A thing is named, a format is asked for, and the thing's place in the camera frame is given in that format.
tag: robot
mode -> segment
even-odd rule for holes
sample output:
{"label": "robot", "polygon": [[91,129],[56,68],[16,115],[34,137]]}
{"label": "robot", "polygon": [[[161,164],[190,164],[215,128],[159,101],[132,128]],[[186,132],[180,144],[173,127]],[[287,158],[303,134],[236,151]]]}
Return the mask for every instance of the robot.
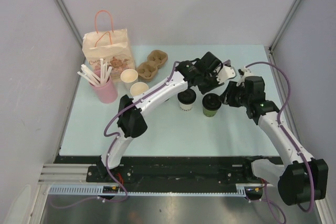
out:
{"label": "robot", "polygon": [[[324,199],[328,178],[326,162],[315,159],[298,142],[284,123],[275,103],[266,100],[263,78],[245,67],[238,72],[240,80],[229,81],[220,96],[221,102],[236,108],[245,107],[248,118],[266,133],[283,162],[283,168],[280,168],[262,156],[250,157],[250,175],[276,186],[287,205]],[[207,52],[201,59],[175,62],[170,76],[147,92],[134,98],[123,96],[119,113],[104,132],[105,136],[117,135],[117,139],[101,157],[106,168],[113,169],[120,164],[131,141],[147,130],[146,115],[161,103],[190,87],[196,86],[201,94],[206,94],[236,75],[230,61],[221,62],[211,52]],[[107,134],[108,127],[117,118],[119,132]]]}

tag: cup with black lid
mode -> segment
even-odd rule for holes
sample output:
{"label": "cup with black lid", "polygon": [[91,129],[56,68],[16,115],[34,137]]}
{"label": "cup with black lid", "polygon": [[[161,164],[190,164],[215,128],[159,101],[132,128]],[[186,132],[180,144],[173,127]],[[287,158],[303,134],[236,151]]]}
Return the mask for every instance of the cup with black lid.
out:
{"label": "cup with black lid", "polygon": [[202,105],[203,113],[210,118],[217,113],[222,103],[219,99],[219,95],[210,93],[203,97]]}
{"label": "cup with black lid", "polygon": [[189,111],[193,108],[193,104],[196,101],[196,93],[192,89],[187,89],[177,94],[180,107],[184,111]]}

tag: green cup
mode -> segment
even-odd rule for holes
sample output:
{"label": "green cup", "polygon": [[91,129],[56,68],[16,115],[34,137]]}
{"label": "green cup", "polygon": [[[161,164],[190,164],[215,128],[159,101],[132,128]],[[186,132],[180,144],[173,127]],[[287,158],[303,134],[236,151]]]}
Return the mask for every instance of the green cup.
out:
{"label": "green cup", "polygon": [[219,95],[210,93],[203,97],[202,105],[203,105],[203,114],[211,118],[217,113],[222,103],[219,99]]}

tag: pink cup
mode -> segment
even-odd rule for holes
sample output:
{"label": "pink cup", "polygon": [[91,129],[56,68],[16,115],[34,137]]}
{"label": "pink cup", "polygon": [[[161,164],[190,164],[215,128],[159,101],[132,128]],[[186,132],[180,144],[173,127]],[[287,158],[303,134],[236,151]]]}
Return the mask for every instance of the pink cup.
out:
{"label": "pink cup", "polygon": [[[97,76],[100,76],[100,70],[94,72]],[[113,84],[111,77],[109,77],[108,81],[104,86],[95,87],[90,84],[92,89],[95,91],[98,96],[99,101],[102,103],[111,103],[114,102],[118,97],[118,92],[116,87]]]}

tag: black lid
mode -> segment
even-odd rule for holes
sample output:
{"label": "black lid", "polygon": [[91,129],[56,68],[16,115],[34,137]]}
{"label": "black lid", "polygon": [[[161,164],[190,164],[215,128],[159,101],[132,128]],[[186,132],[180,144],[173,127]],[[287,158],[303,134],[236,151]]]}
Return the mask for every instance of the black lid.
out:
{"label": "black lid", "polygon": [[183,104],[192,104],[196,100],[196,93],[192,89],[187,89],[177,94],[178,100]]}
{"label": "black lid", "polygon": [[206,94],[203,97],[202,104],[204,108],[206,108],[207,110],[212,110],[212,111],[218,110],[222,105],[219,99],[219,95],[213,94],[213,93]]}

